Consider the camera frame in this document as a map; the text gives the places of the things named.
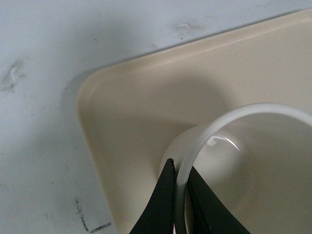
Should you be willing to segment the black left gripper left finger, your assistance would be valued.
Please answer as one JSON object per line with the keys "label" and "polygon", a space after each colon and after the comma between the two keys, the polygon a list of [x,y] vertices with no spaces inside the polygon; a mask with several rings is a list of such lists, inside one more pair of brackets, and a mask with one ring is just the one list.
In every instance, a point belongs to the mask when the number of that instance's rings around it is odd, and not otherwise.
{"label": "black left gripper left finger", "polygon": [[172,234],[174,232],[176,170],[169,158],[147,206],[130,231],[132,234]]}

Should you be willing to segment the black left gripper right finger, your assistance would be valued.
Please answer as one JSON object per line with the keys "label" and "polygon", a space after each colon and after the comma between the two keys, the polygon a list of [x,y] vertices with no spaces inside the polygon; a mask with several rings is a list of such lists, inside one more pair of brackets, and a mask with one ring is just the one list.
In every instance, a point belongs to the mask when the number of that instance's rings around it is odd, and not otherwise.
{"label": "black left gripper right finger", "polygon": [[188,182],[194,234],[248,234],[193,167]]}

